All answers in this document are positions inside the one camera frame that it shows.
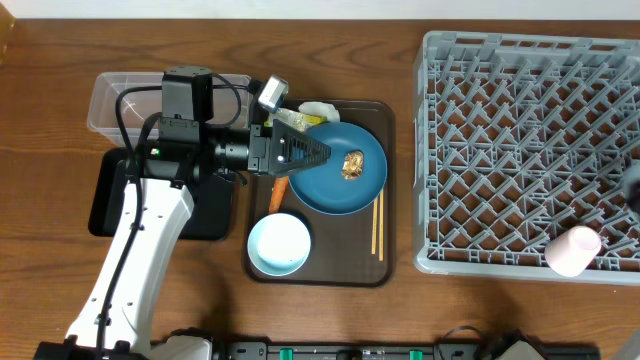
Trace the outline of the light blue large bowl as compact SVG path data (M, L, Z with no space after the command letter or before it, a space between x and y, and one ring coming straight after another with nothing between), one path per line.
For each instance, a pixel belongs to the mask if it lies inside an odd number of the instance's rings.
M311 252L311 235L299 218L276 213L259 220L247 240L250 263L261 273L283 277L300 269Z

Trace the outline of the dark blue plate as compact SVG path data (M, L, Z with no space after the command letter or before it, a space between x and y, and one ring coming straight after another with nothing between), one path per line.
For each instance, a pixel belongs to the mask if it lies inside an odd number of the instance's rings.
M308 207L329 215L347 215L371 204L386 184L388 163L379 141L366 129L346 122L314 126L307 134L331 148L328 161L290 177L290 186ZM364 155L362 174L347 180L342 168L347 154Z

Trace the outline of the wooden chopstick left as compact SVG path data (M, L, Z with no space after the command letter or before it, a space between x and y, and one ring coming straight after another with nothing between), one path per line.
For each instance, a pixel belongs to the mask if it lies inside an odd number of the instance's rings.
M377 253L377 239L378 239L378 222L379 222L379 196L373 202L372 213L372 232L371 232L371 254Z

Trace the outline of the brown serving tray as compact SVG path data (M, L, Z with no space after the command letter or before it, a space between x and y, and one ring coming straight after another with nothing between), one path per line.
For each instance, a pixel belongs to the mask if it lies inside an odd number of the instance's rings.
M388 163L384 185L384 261L371 254L373 202L347 215L318 212L294 194L291 186L284 195L281 210L303 221L311 235L311 252L296 272L273 277L261 273L244 254L243 266L254 280L263 283L378 287L394 270L395 252L395 116L390 107L377 101L333 100L341 121L369 131L382 145Z

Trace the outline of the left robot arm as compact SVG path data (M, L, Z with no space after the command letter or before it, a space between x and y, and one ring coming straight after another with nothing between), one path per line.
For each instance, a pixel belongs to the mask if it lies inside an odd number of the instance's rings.
M37 359L215 359L215 341L198 330L151 342L154 309L179 235L195 208L194 191L212 177L245 172L282 177L318 167L329 146L275 120L254 124L240 139L215 124L213 92L238 89L200 66L168 68L157 89L162 109L136 141L123 138L124 199L109 252L94 288L61 343L42 342Z

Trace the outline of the wooden chopstick right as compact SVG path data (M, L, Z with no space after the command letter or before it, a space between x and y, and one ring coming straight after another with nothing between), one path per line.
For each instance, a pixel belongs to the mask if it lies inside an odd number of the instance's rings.
M380 262L384 261L384 192L384 189L382 189L379 195L378 259Z

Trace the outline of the green yellow snack wrapper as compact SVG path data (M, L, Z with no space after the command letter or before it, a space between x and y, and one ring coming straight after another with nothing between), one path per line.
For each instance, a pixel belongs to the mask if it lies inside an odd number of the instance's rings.
M275 114L270 114L264 122L265 127L271 128L274 122L278 120L299 132L305 132L310 127L326 122L325 117L317 115L309 115L301 112L280 108Z

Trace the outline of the white crumpled tissue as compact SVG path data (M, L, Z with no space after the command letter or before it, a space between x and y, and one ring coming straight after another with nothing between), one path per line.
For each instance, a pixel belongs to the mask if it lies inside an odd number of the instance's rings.
M333 104L318 101L303 102L298 110L307 115L323 117L329 122L339 122L341 117L339 111Z

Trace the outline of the wooden chopstick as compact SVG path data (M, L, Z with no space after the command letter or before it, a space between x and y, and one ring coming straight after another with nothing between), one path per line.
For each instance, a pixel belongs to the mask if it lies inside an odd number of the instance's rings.
M379 196L373 202L372 213L372 232L371 232L371 254L377 253L377 239L378 239L378 222L379 222Z
M382 189L379 195L378 259L380 262L384 261L384 192L384 189Z

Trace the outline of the black waste tray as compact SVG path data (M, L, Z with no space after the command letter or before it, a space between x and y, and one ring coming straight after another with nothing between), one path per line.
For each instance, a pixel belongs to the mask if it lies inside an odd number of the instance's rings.
M103 158L88 221L89 232L98 237L112 237L117 229L124 189L127 184L124 147L107 151ZM228 233L231 223L234 186L212 177L198 188L195 206L180 239L217 241Z

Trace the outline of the brown food scrap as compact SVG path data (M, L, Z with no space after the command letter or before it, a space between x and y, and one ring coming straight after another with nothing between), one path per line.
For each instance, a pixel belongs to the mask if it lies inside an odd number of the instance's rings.
M364 154L360 150L351 151L344 157L341 174L345 180L356 180L363 172Z

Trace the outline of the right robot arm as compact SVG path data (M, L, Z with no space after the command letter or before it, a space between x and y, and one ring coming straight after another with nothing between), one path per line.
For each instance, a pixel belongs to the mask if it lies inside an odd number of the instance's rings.
M628 208L639 216L639 183L640 183L640 167L639 163L633 163L623 174L621 186L625 203Z

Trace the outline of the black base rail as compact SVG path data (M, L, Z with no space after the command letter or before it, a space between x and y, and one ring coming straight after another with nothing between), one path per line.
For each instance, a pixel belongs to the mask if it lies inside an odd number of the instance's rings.
M154 345L149 359L216 360L477 360L559 359L597 360L591 345L545 345L520 331L496 339L454 339L450 333L433 344L419 343L278 343L267 338L237 338L224 342L199 329L180 329Z

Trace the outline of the pink cup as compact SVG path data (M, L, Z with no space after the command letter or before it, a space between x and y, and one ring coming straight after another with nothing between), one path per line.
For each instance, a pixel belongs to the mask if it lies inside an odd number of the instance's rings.
M581 274L600 252L600 235L586 226L575 226L551 241L544 251L549 267L564 277Z

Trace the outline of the grey dishwasher rack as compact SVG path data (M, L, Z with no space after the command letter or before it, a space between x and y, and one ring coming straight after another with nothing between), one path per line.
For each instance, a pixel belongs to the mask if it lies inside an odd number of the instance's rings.
M413 262L554 281L545 247L602 241L578 279L639 282L639 44L431 31L413 75Z

